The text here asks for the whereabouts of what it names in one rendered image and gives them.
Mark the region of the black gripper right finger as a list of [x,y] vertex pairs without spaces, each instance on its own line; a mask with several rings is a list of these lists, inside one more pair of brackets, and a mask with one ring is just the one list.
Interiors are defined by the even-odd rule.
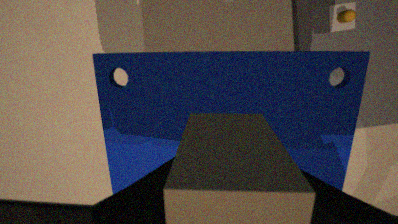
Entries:
[[300,170],[316,192],[310,224],[398,224],[398,216],[367,204]]

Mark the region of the blue board with corner holes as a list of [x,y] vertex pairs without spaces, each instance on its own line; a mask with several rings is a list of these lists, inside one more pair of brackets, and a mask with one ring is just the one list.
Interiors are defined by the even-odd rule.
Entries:
[[93,54],[112,193],[175,157],[165,224],[310,224],[300,169],[342,191],[370,53]]

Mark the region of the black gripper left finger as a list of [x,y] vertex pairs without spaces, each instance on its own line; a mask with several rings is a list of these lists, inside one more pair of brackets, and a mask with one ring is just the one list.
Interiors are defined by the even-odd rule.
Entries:
[[165,224],[163,187],[174,158],[93,205],[0,199],[0,224]]

